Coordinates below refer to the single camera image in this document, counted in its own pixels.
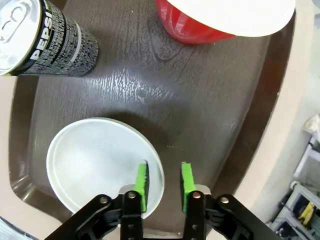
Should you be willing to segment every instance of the white plate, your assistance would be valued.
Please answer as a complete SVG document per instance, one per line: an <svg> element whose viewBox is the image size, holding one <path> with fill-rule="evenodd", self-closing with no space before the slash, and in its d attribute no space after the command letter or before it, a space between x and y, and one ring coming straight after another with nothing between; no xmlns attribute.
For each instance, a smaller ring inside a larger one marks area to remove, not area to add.
<svg viewBox="0 0 320 240"><path fill-rule="evenodd" d="M66 126L50 144L46 170L54 193L75 213L99 194L116 198L121 187L135 183L144 160L150 175L146 218L164 193L164 171L151 143L123 122L88 118Z"/></svg>

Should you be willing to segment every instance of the can lid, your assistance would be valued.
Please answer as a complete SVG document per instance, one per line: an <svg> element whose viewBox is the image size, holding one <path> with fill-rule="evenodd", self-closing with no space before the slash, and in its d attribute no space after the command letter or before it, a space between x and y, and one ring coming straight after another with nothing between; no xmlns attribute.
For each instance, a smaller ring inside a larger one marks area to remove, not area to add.
<svg viewBox="0 0 320 240"><path fill-rule="evenodd" d="M40 17L39 0L0 1L0 76L24 60L36 39Z"/></svg>

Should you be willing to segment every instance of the yellow object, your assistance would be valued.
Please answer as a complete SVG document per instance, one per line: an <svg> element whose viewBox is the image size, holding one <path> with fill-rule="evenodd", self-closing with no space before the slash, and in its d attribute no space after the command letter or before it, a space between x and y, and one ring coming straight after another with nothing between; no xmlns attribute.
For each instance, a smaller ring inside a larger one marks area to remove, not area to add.
<svg viewBox="0 0 320 240"><path fill-rule="evenodd" d="M315 211L315 205L311 202L305 207L303 213L299 216L298 220L303 226L308 225Z"/></svg>

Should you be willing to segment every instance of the green gripper pad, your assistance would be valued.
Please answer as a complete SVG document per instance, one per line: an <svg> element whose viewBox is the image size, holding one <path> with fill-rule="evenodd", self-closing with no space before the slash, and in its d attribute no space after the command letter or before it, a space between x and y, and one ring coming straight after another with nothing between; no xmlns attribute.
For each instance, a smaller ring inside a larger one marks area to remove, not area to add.
<svg viewBox="0 0 320 240"><path fill-rule="evenodd" d="M181 164L181 175L180 175L180 191L182 201L182 211L187 211L187 196L189 193L196 191L194 182L194 176L192 174L191 163L183 162Z"/></svg>
<svg viewBox="0 0 320 240"><path fill-rule="evenodd" d="M149 192L149 166L147 162L139 165L133 190L141 195L141 211L145 213Z"/></svg>

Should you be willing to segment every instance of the red bowl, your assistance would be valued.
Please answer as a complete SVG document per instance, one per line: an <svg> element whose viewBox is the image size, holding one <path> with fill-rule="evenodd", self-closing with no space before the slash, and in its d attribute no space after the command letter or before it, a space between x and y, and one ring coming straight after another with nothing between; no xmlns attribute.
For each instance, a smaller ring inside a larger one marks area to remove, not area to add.
<svg viewBox="0 0 320 240"><path fill-rule="evenodd" d="M167 0L155 0L155 5L166 32L181 43L214 43L235 36L194 20Z"/></svg>

